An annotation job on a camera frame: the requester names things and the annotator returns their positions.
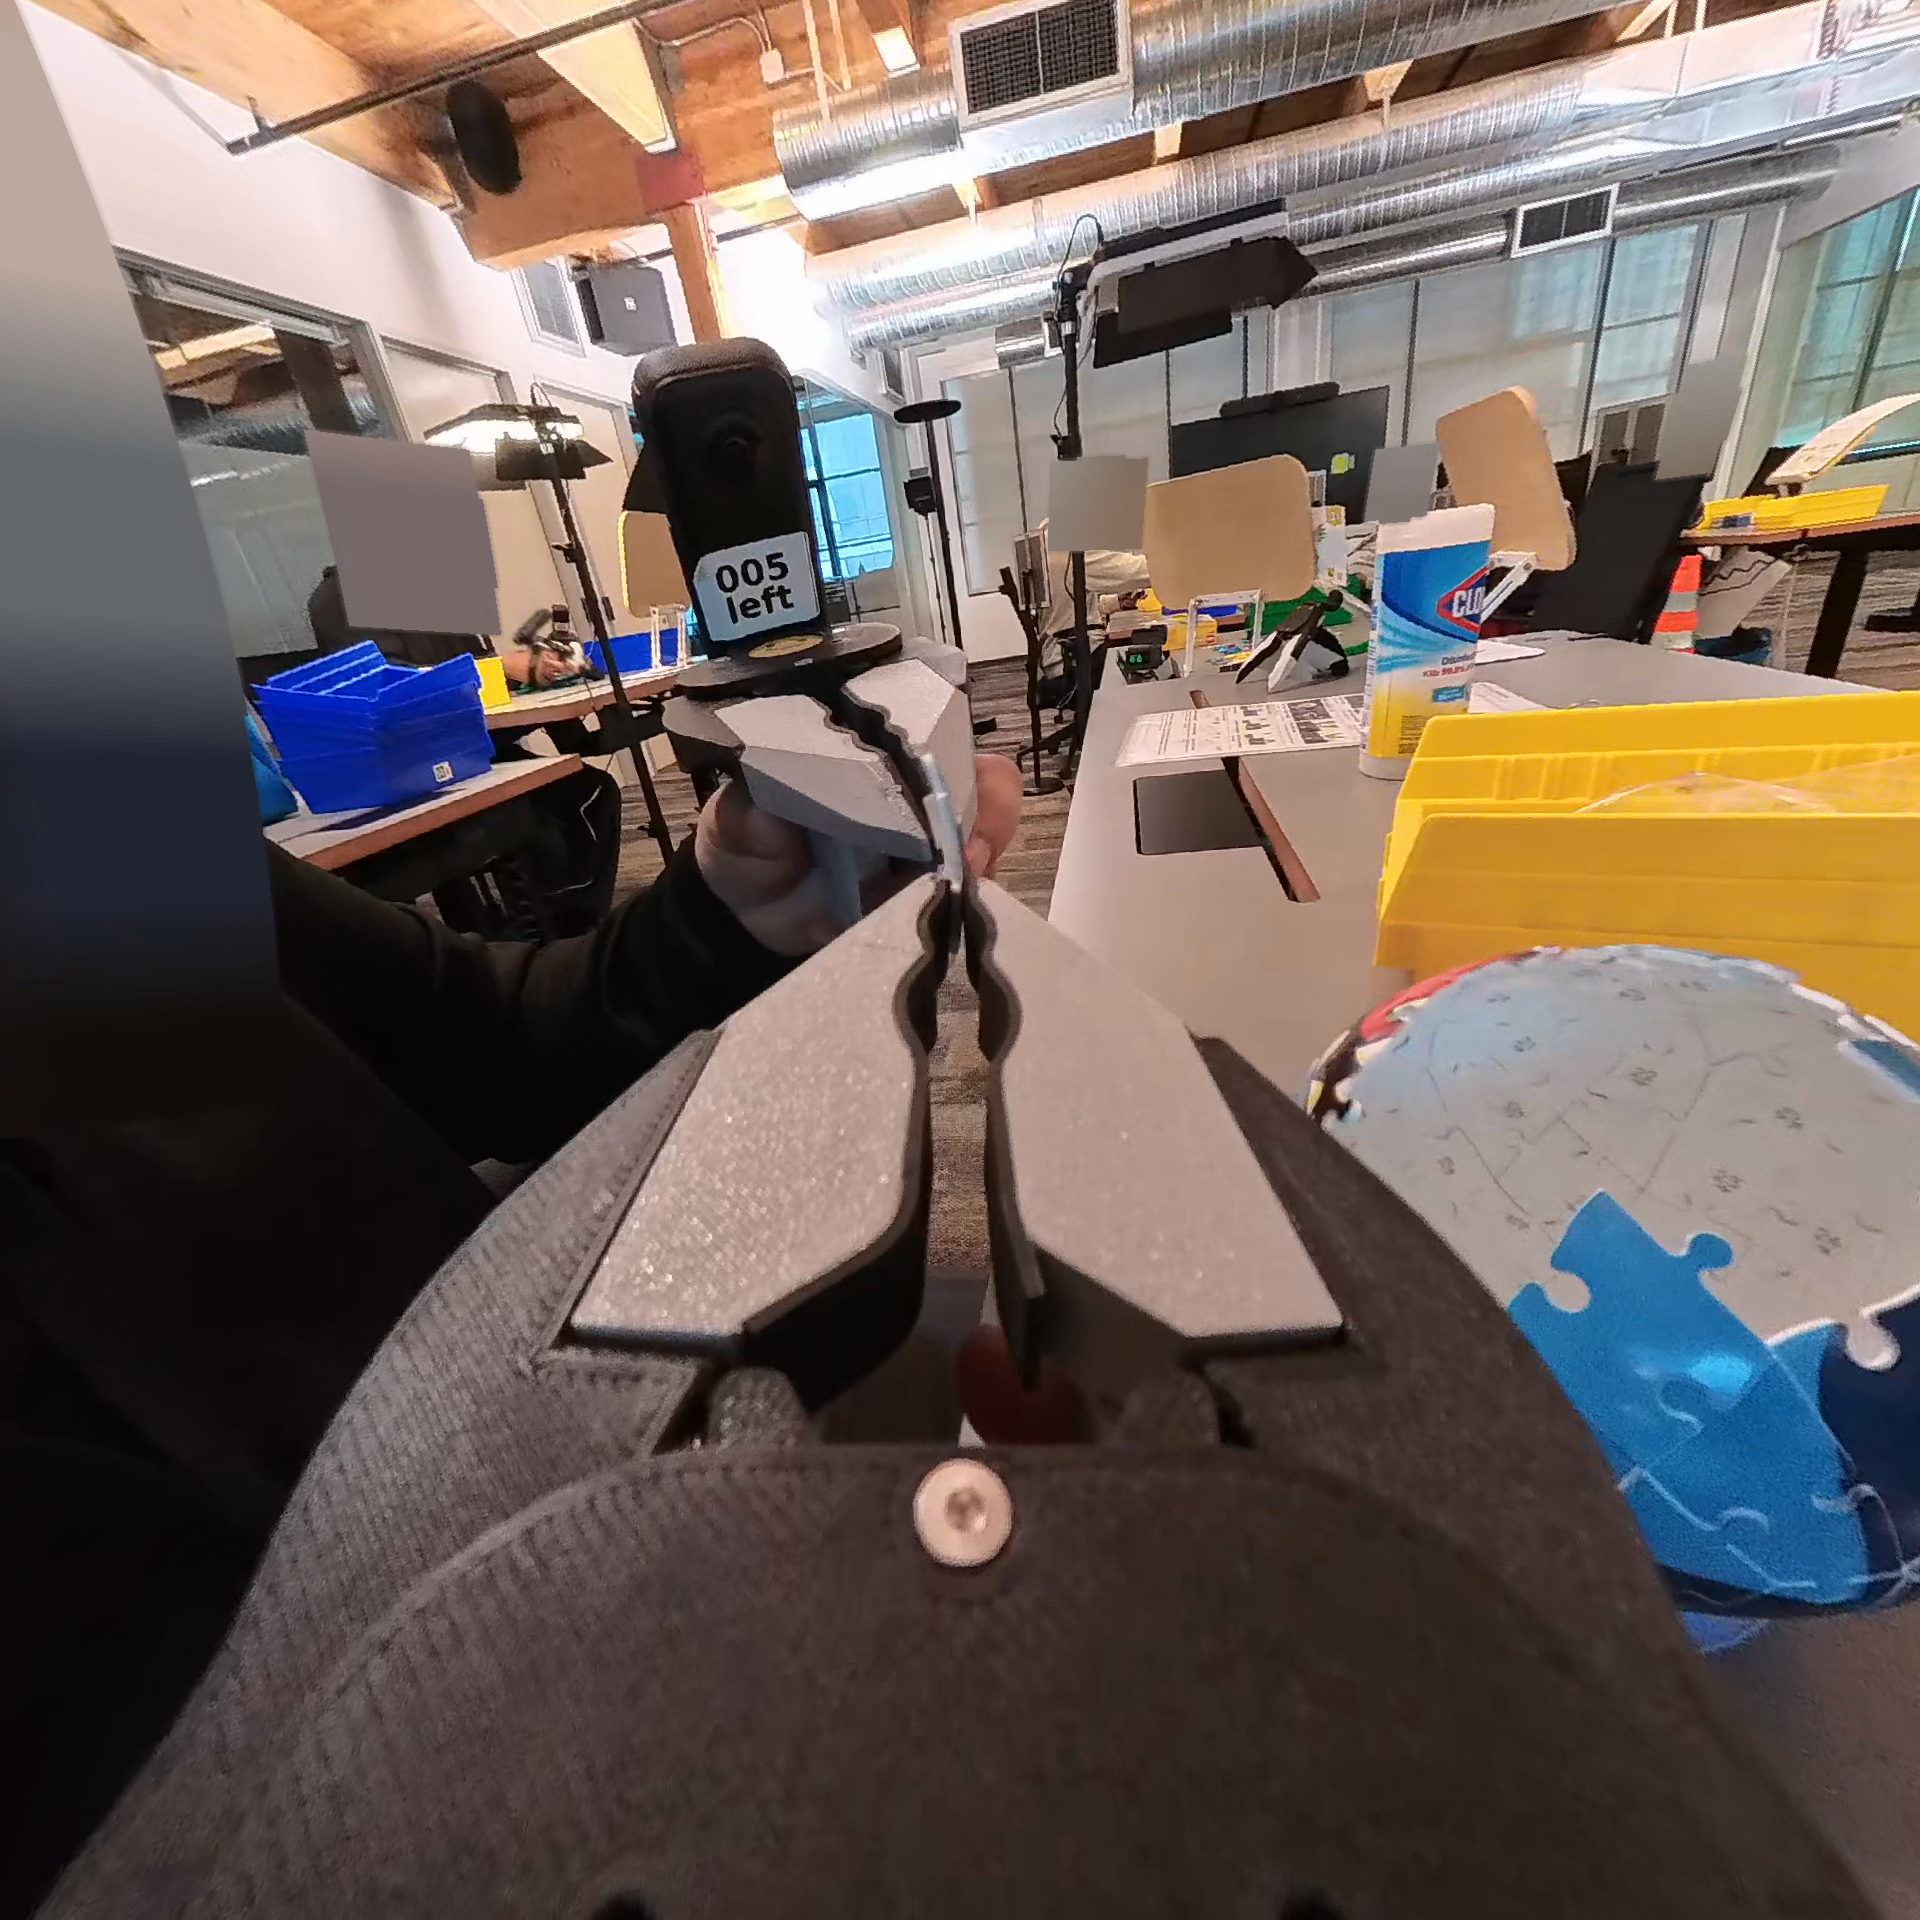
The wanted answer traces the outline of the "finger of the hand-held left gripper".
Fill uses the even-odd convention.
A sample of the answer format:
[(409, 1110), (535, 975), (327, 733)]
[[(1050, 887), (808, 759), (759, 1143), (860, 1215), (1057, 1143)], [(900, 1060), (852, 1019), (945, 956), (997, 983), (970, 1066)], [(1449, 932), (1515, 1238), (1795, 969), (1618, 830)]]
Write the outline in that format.
[(932, 750), (945, 765), (970, 843), (979, 787), (967, 693), (922, 659), (893, 659), (831, 693), (827, 714), (863, 747), (877, 755), (882, 793), (903, 802), (911, 831), (896, 860), (939, 870), (928, 841), (920, 755)]
[(896, 764), (805, 694), (721, 705), (757, 807), (803, 827), (840, 926), (864, 917), (866, 889), (893, 867), (941, 867), (922, 805)]

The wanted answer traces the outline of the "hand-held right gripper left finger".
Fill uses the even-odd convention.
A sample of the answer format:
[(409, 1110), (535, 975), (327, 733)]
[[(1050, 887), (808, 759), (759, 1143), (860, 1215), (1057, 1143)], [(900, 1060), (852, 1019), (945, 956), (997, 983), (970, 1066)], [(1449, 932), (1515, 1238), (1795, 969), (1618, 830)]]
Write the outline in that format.
[(773, 1369), (808, 1409), (903, 1345), (951, 930), (951, 885), (912, 879), (695, 1046), (586, 1268), (572, 1345)]

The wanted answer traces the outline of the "blue puzzle ball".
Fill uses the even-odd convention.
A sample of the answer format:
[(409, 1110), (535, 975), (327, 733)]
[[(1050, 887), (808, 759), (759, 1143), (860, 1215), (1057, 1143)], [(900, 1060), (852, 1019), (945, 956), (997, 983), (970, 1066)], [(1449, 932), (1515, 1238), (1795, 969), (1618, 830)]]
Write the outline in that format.
[(1916, 1045), (1703, 951), (1428, 978), (1309, 1114), (1509, 1311), (1705, 1617), (1916, 1602)]

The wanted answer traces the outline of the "person's left forearm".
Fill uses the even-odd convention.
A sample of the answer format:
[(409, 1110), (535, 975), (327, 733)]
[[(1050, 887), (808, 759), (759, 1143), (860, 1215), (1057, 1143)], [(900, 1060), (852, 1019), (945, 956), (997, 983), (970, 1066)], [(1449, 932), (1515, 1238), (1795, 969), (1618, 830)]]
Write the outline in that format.
[(545, 947), (267, 855), (281, 985), (464, 1162), (552, 1154), (801, 963), (739, 923), (693, 849), (599, 929)]

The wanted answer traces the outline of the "person's left hand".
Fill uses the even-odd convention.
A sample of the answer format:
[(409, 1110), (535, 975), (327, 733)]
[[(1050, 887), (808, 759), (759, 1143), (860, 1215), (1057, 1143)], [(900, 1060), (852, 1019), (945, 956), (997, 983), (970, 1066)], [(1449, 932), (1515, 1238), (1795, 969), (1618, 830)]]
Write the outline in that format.
[[(977, 756), (977, 818), (964, 861), (973, 879), (991, 879), (1012, 845), (1025, 807), (1020, 767), (1002, 755)], [(708, 889), (770, 954), (805, 957), (860, 919), (844, 913), (817, 870), (803, 827), (759, 809), (741, 782), (708, 797), (693, 851)]]

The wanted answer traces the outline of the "tan desk divider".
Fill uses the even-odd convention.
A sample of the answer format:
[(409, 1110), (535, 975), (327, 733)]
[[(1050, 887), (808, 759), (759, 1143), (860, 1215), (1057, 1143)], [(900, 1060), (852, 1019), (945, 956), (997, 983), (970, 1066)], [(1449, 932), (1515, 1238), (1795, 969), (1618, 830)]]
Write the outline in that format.
[(1573, 509), (1530, 390), (1460, 405), (1436, 420), (1434, 436), (1453, 502), (1492, 509), (1492, 554), (1532, 555), (1538, 572), (1575, 562)]
[(666, 609), (691, 605), (681, 554), (668, 516), (625, 509), (617, 521), (617, 557), (627, 609), (636, 617), (651, 620)]
[(1267, 603), (1307, 595), (1317, 578), (1307, 470), (1272, 454), (1149, 484), (1143, 557), (1165, 612), (1235, 591)]

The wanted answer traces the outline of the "studio light on stand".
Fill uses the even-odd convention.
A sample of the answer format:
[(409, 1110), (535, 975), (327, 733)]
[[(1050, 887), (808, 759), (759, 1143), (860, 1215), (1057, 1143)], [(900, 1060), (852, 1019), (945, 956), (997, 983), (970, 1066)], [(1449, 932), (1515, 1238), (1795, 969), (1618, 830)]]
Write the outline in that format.
[(649, 741), (663, 737), (666, 694), (674, 686), (676, 668), (655, 666), (628, 677), (617, 659), (610, 631), (610, 601), (592, 572), (592, 549), (573, 511), (570, 484), (583, 482), (595, 466), (610, 457), (592, 444), (586, 422), (552, 401), (495, 401), (475, 405), (453, 418), (433, 422), (425, 441), (464, 451), (485, 492), (521, 490), (552, 497), (552, 521), (560, 539), (552, 545), (559, 574), (570, 590), (568, 609), (586, 615), (586, 631), (599, 646), (599, 671), (586, 678), (587, 711), (613, 707), (613, 721), (601, 725), (607, 755), (625, 756), (637, 779), (648, 815), (648, 831), (661, 858), (674, 851), (674, 835), (656, 793)]

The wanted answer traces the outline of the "black light stand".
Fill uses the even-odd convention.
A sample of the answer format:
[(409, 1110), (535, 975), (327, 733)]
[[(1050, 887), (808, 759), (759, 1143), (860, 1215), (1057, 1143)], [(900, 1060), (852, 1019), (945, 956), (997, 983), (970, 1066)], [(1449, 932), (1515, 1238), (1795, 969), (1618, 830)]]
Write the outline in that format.
[(912, 401), (896, 407), (896, 422), (903, 428), (916, 428), (924, 439), (925, 461), (924, 474), (912, 476), (906, 484), (907, 502), (931, 516), (938, 554), (939, 554), (939, 581), (945, 590), (945, 610), (946, 610), (946, 633), (956, 649), (964, 649), (964, 627), (962, 612), (959, 605), (959, 585), (956, 585), (956, 569), (953, 569), (953, 547), (949, 533), (949, 515), (945, 502), (945, 481), (941, 481), (941, 460), (939, 460), (939, 426), (951, 420), (961, 411), (961, 402), (946, 395), (931, 398), (931, 401)]

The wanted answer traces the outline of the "white folding stand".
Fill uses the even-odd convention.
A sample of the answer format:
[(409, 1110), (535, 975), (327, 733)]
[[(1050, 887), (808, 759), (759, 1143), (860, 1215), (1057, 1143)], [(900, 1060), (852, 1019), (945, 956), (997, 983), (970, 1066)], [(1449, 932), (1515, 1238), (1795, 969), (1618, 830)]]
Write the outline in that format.
[(1304, 609), (1285, 620), (1273, 633), (1263, 636), (1248, 659), (1240, 666), (1235, 683), (1264, 674), (1264, 686), (1280, 686), (1306, 678), (1307, 683), (1344, 681), (1353, 670), (1349, 657), (1317, 631), (1321, 609)]

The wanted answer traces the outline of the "green plastic bin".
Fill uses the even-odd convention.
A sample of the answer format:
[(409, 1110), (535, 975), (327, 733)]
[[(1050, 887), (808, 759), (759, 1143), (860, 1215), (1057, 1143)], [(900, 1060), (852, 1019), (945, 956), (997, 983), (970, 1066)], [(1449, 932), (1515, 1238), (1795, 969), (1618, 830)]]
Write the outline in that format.
[(1373, 629), (1373, 603), (1359, 590), (1309, 588), (1295, 599), (1263, 605), (1263, 636), (1273, 633), (1287, 617), (1304, 609), (1321, 609), (1317, 631), (1344, 657), (1363, 657)]

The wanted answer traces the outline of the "blue plastic bin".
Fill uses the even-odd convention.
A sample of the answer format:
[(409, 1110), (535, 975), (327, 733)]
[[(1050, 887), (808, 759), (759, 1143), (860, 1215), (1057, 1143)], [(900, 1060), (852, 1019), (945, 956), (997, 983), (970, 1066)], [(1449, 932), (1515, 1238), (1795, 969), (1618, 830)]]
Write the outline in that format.
[(472, 657), (413, 668), (361, 639), (267, 678), (257, 709), (283, 774), (315, 814), (401, 807), (495, 761)]

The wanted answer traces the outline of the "disinfectant wipes canister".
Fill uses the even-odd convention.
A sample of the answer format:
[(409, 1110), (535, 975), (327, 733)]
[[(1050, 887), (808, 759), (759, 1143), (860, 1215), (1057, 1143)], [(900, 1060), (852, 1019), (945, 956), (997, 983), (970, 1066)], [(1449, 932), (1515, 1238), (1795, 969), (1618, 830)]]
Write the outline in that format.
[(1498, 508), (1473, 502), (1376, 530), (1360, 771), (1403, 779), (1436, 715), (1465, 711)]

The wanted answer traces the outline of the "black office chair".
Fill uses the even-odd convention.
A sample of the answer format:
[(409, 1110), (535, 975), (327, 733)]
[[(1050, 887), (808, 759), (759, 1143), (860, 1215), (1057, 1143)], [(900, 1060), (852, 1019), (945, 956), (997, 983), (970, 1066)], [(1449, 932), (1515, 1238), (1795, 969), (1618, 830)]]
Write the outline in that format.
[(1663, 478), (1657, 463), (1597, 469), (1575, 516), (1575, 559), (1543, 575), (1527, 629), (1648, 643), (1707, 484), (1705, 474)]

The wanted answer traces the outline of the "small yellow bin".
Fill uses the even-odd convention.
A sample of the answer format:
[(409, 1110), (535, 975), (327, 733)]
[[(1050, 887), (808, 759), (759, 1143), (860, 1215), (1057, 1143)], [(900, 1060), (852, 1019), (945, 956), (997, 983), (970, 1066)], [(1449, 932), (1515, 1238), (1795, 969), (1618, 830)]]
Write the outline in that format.
[(1689, 535), (1703, 542), (1809, 533), (1872, 521), (1881, 515), (1889, 482), (1872, 486), (1815, 490), (1796, 494), (1729, 497), (1707, 502)]

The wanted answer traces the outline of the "silver air duct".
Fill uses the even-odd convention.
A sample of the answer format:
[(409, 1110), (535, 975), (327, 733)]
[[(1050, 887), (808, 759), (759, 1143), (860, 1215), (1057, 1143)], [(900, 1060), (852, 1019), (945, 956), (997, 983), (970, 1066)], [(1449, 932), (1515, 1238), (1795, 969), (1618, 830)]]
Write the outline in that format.
[[(1378, 71), (1540, 37), (1605, 5), (1095, 5), (1119, 66), (1050, 78), (1040, 5), (956, 20), (949, 62), (775, 116), (787, 197), (809, 222), (920, 199), (962, 181), (1119, 149), (1225, 115), (1296, 106)], [(1530, 63), (1411, 102), (1301, 129), (1309, 157), (1336, 137), (1437, 129), (1436, 153), (1633, 129), (1721, 94), (1849, 78), (1916, 51), (1916, 5), (1796, 5), (1666, 38)]]
[(1514, 209), (1532, 201), (1564, 199), (1603, 186), (1635, 186), (1648, 178), (1691, 173), (1701, 166), (1727, 169), (1735, 161), (1755, 161), (1764, 182), (1787, 178), (1805, 155), (1845, 143), (1845, 132), (1809, 132), (1747, 149), (1713, 151), (1684, 157), (1677, 149), (1659, 149), (1626, 134), (1586, 143), (1567, 153), (1532, 155), (1481, 164), (1426, 181), (1384, 186), (1364, 194), (1349, 194), (1336, 204), (1314, 204), (1256, 215), (1223, 215), (1181, 230), (1139, 233), (1130, 239), (1109, 235), (1101, 247), (1052, 255), (1037, 267), (970, 278), (959, 287), (911, 295), (888, 303), (851, 309), (840, 317), (844, 343), (855, 361), (875, 351), (939, 343), (951, 337), (977, 333), (1027, 322), (1053, 311), (1065, 275), (1088, 273), (1088, 290), (1109, 282), (1162, 265), (1212, 261), (1235, 247), (1251, 247), (1264, 237), (1285, 237), (1306, 252), (1432, 225), (1445, 217)]

